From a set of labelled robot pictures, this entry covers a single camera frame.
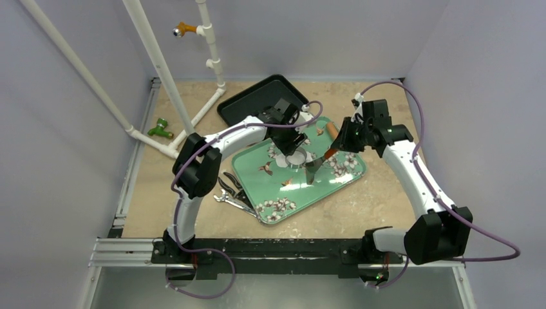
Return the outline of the white dough ball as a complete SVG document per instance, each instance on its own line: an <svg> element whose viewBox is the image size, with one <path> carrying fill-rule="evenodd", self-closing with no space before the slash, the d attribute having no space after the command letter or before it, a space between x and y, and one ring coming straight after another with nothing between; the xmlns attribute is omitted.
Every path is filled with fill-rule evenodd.
<svg viewBox="0 0 546 309"><path fill-rule="evenodd" d="M290 156L280 154L276 157L276 164L280 168L297 169L306 162L306 155L303 153L294 153Z"/></svg>

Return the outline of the metal scraper wooden handle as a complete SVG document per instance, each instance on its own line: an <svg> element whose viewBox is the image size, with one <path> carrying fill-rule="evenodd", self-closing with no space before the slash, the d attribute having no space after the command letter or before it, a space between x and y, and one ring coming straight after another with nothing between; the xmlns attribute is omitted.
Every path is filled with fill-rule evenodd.
<svg viewBox="0 0 546 309"><path fill-rule="evenodd" d="M337 153L336 149L329 149L327 150L323 156L316 158L315 160L311 162L305 163L303 166L305 168L305 175L306 175L306 184L312 185L315 179L315 175L318 172L318 170L321 168L321 166L333 155Z"/></svg>

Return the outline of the green floral tray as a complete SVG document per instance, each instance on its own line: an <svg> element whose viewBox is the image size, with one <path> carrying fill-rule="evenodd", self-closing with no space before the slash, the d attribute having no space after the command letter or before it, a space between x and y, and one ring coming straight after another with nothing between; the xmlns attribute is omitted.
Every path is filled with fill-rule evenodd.
<svg viewBox="0 0 546 309"><path fill-rule="evenodd" d="M307 127L307 139L295 151L306 155L306 162L322 156L333 140L325 131L329 118L320 117ZM277 224L362 178L366 164L354 153L338 152L318 170L312 185L306 184L305 168L280 168L276 157L282 154L271 140L260 142L232 157L232 169L242 184L258 219Z"/></svg>

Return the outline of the black plastic tray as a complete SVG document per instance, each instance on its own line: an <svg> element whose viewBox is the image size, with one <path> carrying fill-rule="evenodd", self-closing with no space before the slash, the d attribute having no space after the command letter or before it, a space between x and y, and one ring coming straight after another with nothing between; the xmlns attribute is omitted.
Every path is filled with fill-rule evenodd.
<svg viewBox="0 0 546 309"><path fill-rule="evenodd" d="M253 112L274 106L281 99L299 108L309 102L286 77L274 74L224 100L216 111L230 127Z"/></svg>

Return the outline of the wooden dough roller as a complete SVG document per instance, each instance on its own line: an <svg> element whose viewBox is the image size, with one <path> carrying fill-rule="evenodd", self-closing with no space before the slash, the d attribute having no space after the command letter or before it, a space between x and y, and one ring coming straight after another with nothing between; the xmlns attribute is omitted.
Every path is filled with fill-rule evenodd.
<svg viewBox="0 0 546 309"><path fill-rule="evenodd" d="M328 133L328 136L335 140L339 134L339 129L333 122L327 122L325 125L325 131Z"/></svg>

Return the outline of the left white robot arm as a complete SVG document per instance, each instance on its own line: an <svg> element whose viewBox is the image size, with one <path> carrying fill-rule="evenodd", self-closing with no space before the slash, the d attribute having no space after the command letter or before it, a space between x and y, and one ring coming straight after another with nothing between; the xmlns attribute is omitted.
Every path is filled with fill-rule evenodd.
<svg viewBox="0 0 546 309"><path fill-rule="evenodd" d="M255 143L270 139L285 155L294 154L306 136L304 129L316 121L309 105L297 107L285 100L254 112L234 126L207 136L188 136L173 165L171 190L177 193L173 222L165 231L167 255L175 263L185 263L195 252L192 242L203 197L218 180L224 159Z"/></svg>

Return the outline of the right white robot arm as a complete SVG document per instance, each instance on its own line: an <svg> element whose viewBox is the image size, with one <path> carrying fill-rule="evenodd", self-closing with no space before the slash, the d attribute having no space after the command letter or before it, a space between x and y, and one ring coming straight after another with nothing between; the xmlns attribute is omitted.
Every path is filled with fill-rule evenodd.
<svg viewBox="0 0 546 309"><path fill-rule="evenodd" d="M366 260L376 262L392 252L422 265L464 254L473 215L441 193L430 172L418 166L422 160L406 126L392 125L389 120L359 123L346 117L332 147L349 153L362 152L365 147L377 151L402 185L416 217L408 230L367 230L361 245Z"/></svg>

